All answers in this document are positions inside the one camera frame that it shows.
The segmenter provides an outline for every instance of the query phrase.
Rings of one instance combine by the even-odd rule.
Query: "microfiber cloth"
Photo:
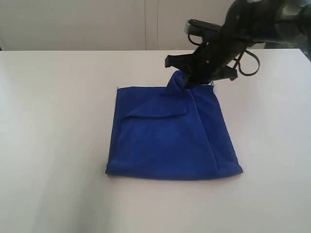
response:
[[[166,87],[117,92],[106,174],[210,180],[242,173],[213,86],[184,89],[176,71]]]

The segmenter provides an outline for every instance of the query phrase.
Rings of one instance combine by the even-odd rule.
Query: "white table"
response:
[[[311,232],[311,66],[298,50],[255,50],[256,76],[217,82],[242,175],[104,174],[117,86],[166,85],[166,55],[184,52],[1,52],[0,231]]]

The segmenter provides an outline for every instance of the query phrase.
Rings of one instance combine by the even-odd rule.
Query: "blue towel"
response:
[[[213,86],[118,89],[106,174],[210,180],[242,173]]]

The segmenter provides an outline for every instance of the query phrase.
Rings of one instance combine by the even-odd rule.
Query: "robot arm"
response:
[[[308,38],[311,46],[310,4],[311,0],[236,0],[222,27],[191,19],[185,29],[189,39],[196,35],[203,42],[193,54],[169,55],[165,67],[185,72],[186,88],[220,79],[234,80],[242,55],[247,52],[254,56],[246,49],[256,43],[298,43]],[[233,60],[236,64],[228,67]]]

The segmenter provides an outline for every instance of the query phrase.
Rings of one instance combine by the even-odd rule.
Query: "white wall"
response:
[[[222,24],[233,0],[1,0],[4,50],[182,50],[187,19]]]

